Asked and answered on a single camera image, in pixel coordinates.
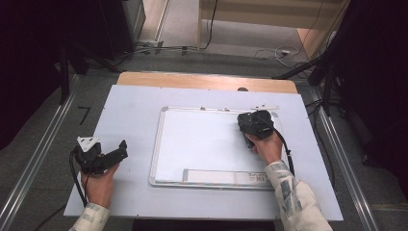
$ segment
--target person's left hand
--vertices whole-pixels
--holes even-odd
[[[119,164],[110,167],[102,175],[88,175],[81,171],[82,187],[86,188],[89,202],[109,209],[111,206],[112,193],[114,191],[114,174]]]

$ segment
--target black curtain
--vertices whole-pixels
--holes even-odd
[[[334,60],[340,91],[370,133],[362,138],[367,154],[398,177],[408,197],[408,3],[352,3],[359,14]]]
[[[3,1],[0,35],[2,149],[60,85],[54,63],[59,60],[62,32],[47,2]]]

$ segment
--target finger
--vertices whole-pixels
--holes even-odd
[[[254,135],[251,135],[251,134],[245,134],[245,135],[249,138],[250,141],[258,141],[259,140],[259,138],[257,138]]]
[[[258,154],[258,148],[256,146],[252,147],[252,152]]]
[[[117,163],[116,165],[109,167],[109,169],[105,172],[105,175],[111,175],[114,176],[115,172],[119,168],[120,163]]]

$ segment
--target black controller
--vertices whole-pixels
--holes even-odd
[[[74,147],[75,159],[85,174],[103,174],[109,167],[120,163],[128,157],[127,144],[123,140],[119,148],[108,154],[102,154],[101,143],[97,142],[90,150],[84,152],[80,145]]]
[[[253,147],[255,144],[250,141],[245,134],[254,135],[263,140],[272,135],[274,131],[270,113],[266,110],[239,114],[238,125],[240,126],[240,131],[242,131],[243,138],[249,148]]]

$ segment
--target black cable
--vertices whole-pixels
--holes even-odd
[[[313,130],[314,130],[314,132],[318,135],[319,141],[320,141],[321,145],[323,146],[324,153],[326,154],[327,161],[328,161],[329,166],[330,166],[331,184],[332,184],[333,190],[334,190],[335,192],[337,192],[337,189],[336,189],[336,178],[335,178],[335,174],[334,174],[333,163],[332,163],[331,157],[330,157],[330,155],[329,155],[329,153],[328,153],[328,151],[327,151],[326,145],[324,144],[323,139],[321,138],[321,135],[320,135],[319,130],[318,130],[317,118],[318,118],[318,114],[319,114],[320,108],[321,108],[321,103],[319,103],[319,104],[315,107],[315,109],[313,110],[313,116],[314,116],[314,117],[313,117],[313,121],[314,121],[314,125],[313,125],[314,129],[313,129]]]
[[[341,9],[341,10],[339,11],[339,13],[337,14],[336,19],[333,21],[333,23],[332,23],[332,25],[330,26],[330,28],[329,28],[328,31],[331,31],[331,30],[333,29],[334,25],[336,24],[337,19],[339,19],[340,15],[342,15],[342,12],[345,10],[345,6],[347,6],[347,4],[344,4],[344,5],[343,5],[342,9]],[[327,49],[327,47],[328,47],[329,40],[333,40],[333,39],[329,39],[328,36],[329,36],[329,34],[327,34],[327,35],[324,37],[324,39],[327,39],[326,49]],[[319,51],[315,51],[315,53],[313,53],[311,57],[315,56],[318,52],[320,52],[320,50],[319,50]]]
[[[84,186],[84,193],[85,193],[85,195],[84,195],[84,198],[87,198],[87,185],[88,185],[89,177],[90,177],[90,170],[89,170],[88,175],[87,175],[87,180],[85,181],[85,186]]]
[[[317,23],[318,20],[319,20],[320,11],[321,11],[321,8],[323,7],[323,2],[324,2],[324,0],[321,0],[321,2],[320,2],[320,8],[319,8],[319,11],[318,11],[318,15],[316,16],[316,20],[315,20],[315,22],[312,24],[312,26],[309,28],[309,30],[307,31],[306,36],[305,36],[305,39],[302,41],[302,45],[301,45],[299,51],[301,51],[302,49],[304,50],[304,43],[305,43],[305,41],[306,41],[306,38],[309,36],[310,31],[312,30],[312,28],[316,25],[316,23]]]
[[[75,147],[74,150],[72,150],[70,155],[69,155],[69,167],[71,169],[71,174],[72,174],[72,178],[73,178],[73,180],[75,182],[75,186],[76,186],[76,188],[78,190],[79,195],[81,196],[81,200],[82,200],[82,202],[84,204],[84,207],[86,207],[87,204],[88,204],[88,201],[87,201],[87,199],[85,198],[84,194],[81,191],[81,186],[80,186],[80,184],[78,182],[78,178],[77,178],[76,172],[75,172],[75,167],[74,167],[74,164],[73,164],[73,159],[74,159],[74,154],[76,152],[76,148],[77,147]]]
[[[210,38],[208,39],[207,45],[200,49],[200,50],[205,50],[207,47],[210,45],[211,40],[213,39],[213,23],[214,23],[214,17],[216,16],[216,10],[217,10],[217,5],[218,5],[218,0],[216,0],[216,4],[214,5],[214,10],[213,10],[213,17],[211,18],[211,25],[210,25]]]
[[[313,101],[312,103],[308,103],[308,104],[306,104],[306,105],[305,105],[305,107],[307,108],[307,107],[309,107],[309,106],[311,106],[311,105],[314,105],[314,104],[320,103],[321,101],[322,101],[322,99],[318,99],[318,100],[316,100],[316,101]]]
[[[44,226],[44,224],[46,224],[51,218],[53,218],[55,215],[57,215],[60,211],[62,211],[64,208],[66,207],[66,204],[63,205],[63,207],[61,207],[60,209],[58,209],[57,211],[55,211],[52,215],[48,216],[48,218],[46,218],[45,220],[43,220],[34,231],[39,231],[39,229]]]
[[[276,133],[276,135],[278,136],[278,138],[281,140],[281,142],[283,143],[283,146],[285,147],[285,152],[286,152],[286,156],[288,157],[288,164],[289,164],[289,170],[291,171],[291,173],[294,176],[294,168],[293,168],[293,161],[292,161],[292,155],[291,155],[291,150],[289,150],[285,139],[283,138],[282,134],[280,134],[280,132],[278,130],[276,130],[276,128],[273,127],[273,124],[270,124],[268,121],[264,120],[263,118],[255,115],[257,118],[261,119],[264,123],[266,123],[271,129],[273,129],[273,132]]]

